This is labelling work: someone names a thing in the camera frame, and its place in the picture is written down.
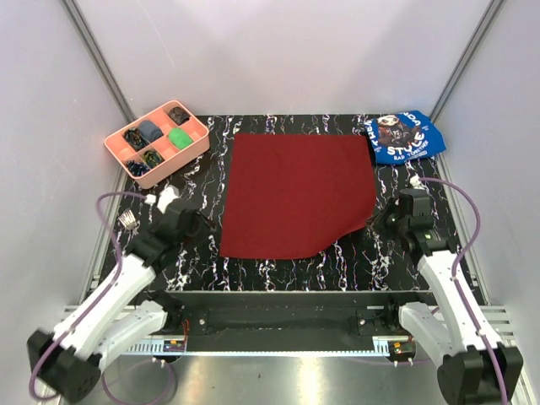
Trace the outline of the red cloth napkin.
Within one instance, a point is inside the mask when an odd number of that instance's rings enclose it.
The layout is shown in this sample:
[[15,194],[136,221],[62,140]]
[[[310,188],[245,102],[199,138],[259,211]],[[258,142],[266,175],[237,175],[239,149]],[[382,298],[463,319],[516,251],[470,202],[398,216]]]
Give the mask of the red cloth napkin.
[[233,144],[219,253],[313,257],[364,228],[375,200],[365,137],[241,133]]

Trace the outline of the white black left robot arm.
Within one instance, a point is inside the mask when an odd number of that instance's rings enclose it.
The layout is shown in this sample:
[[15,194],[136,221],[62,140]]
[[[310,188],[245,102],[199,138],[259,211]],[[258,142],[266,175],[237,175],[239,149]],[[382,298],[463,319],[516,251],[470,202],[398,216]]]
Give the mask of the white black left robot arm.
[[121,320],[120,312],[167,267],[182,248],[195,246],[214,231],[214,223],[191,202],[173,198],[160,204],[160,216],[120,251],[116,267],[99,287],[52,332],[34,331],[27,340],[29,390],[40,381],[71,404],[94,389],[105,369],[148,335],[186,330],[183,303],[154,291]]

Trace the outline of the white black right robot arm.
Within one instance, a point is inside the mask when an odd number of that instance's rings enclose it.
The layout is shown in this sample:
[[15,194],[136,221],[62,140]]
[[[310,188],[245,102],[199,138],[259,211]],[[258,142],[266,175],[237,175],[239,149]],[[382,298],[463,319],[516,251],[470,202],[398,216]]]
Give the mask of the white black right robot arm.
[[401,190],[373,224],[410,256],[443,317],[438,321],[421,300],[390,299],[382,311],[386,330],[407,332],[424,349],[446,403],[509,403],[523,367],[521,352],[505,345],[489,324],[467,285],[459,251],[435,228],[428,193]]

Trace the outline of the silver metal fork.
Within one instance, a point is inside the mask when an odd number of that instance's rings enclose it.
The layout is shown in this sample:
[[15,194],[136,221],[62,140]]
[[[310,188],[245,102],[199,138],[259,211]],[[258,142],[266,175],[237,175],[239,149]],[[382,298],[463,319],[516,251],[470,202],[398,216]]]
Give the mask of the silver metal fork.
[[131,209],[127,209],[122,214],[120,214],[118,217],[118,221],[130,236],[134,236],[137,233],[139,222]]

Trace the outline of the black yellow rolled sock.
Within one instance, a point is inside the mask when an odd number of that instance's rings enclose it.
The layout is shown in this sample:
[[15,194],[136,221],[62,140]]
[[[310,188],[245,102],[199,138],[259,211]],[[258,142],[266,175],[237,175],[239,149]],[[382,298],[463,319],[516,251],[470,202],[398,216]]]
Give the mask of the black yellow rolled sock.
[[161,165],[165,161],[164,158],[156,150],[153,149],[146,150],[142,154],[142,160],[150,169]]

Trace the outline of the dark blue rolled sock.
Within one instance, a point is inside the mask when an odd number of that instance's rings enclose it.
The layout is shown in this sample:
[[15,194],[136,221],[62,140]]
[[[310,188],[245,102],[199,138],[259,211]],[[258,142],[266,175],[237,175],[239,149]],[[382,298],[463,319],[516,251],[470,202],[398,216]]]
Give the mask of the dark blue rolled sock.
[[149,172],[149,167],[144,162],[128,160],[125,166],[133,177],[141,177]]

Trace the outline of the pink compartment organizer box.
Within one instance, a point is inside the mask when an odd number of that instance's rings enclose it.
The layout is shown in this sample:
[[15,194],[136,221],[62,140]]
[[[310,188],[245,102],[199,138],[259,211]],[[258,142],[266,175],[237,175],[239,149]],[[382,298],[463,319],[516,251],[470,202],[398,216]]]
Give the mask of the pink compartment organizer box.
[[[177,126],[168,116],[169,111],[177,106],[191,115],[190,120],[181,126]],[[128,145],[122,135],[128,128],[138,128],[138,124],[144,120],[152,121],[163,131],[164,135],[155,142],[148,142],[145,148],[136,152]],[[193,140],[193,144],[183,150],[176,148],[168,138],[170,130],[177,127],[185,130]],[[104,145],[132,180],[136,181],[141,188],[149,189],[206,153],[210,147],[209,129],[180,101],[170,100],[106,137]],[[125,163],[128,160],[143,162],[142,154],[148,149],[156,150],[165,161],[161,165],[149,169],[147,174],[133,177],[127,171]]]

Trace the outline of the blue printed folded shirt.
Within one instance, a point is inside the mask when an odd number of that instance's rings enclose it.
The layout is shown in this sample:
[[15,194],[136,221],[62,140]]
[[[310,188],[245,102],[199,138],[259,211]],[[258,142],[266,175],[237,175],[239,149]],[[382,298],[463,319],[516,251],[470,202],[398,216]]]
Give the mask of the blue printed folded shirt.
[[379,116],[366,121],[364,127],[379,165],[404,165],[446,151],[442,133],[420,111]]

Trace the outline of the green rolled sock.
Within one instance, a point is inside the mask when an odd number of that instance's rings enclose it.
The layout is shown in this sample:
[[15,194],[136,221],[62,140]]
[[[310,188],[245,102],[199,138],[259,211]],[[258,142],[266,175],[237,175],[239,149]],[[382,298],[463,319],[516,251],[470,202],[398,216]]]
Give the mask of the green rolled sock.
[[170,142],[179,150],[183,150],[193,144],[190,135],[183,129],[177,127],[170,130],[168,134]]

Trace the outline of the grey blue rolled sock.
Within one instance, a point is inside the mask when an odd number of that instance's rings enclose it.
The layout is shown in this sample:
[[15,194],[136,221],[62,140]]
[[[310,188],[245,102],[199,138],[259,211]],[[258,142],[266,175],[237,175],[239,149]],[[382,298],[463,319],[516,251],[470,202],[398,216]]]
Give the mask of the grey blue rolled sock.
[[163,131],[150,120],[141,121],[138,124],[138,130],[141,132],[141,136],[149,143],[155,142],[164,135]]

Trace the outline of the black patterned rolled sock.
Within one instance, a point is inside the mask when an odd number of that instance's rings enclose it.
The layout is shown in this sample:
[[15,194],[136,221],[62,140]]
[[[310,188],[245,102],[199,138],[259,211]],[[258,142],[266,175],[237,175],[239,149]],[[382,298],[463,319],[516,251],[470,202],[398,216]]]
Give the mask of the black patterned rolled sock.
[[147,140],[136,127],[128,128],[122,136],[128,145],[136,152],[148,145]]

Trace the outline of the dark brown rolled sock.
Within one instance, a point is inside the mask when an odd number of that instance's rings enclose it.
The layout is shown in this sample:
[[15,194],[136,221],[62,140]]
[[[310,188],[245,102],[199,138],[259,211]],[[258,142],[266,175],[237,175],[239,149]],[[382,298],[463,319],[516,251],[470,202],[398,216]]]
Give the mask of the dark brown rolled sock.
[[183,125],[191,118],[191,115],[179,106],[172,108],[168,116],[177,126]]

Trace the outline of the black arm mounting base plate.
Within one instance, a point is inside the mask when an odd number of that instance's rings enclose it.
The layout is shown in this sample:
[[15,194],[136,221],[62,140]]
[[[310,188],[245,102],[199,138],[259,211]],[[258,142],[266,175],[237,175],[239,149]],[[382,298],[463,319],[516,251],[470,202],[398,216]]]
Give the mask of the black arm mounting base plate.
[[358,355],[373,351],[382,311],[394,304],[434,304],[421,291],[173,292],[189,323],[193,355],[271,356],[313,353]]

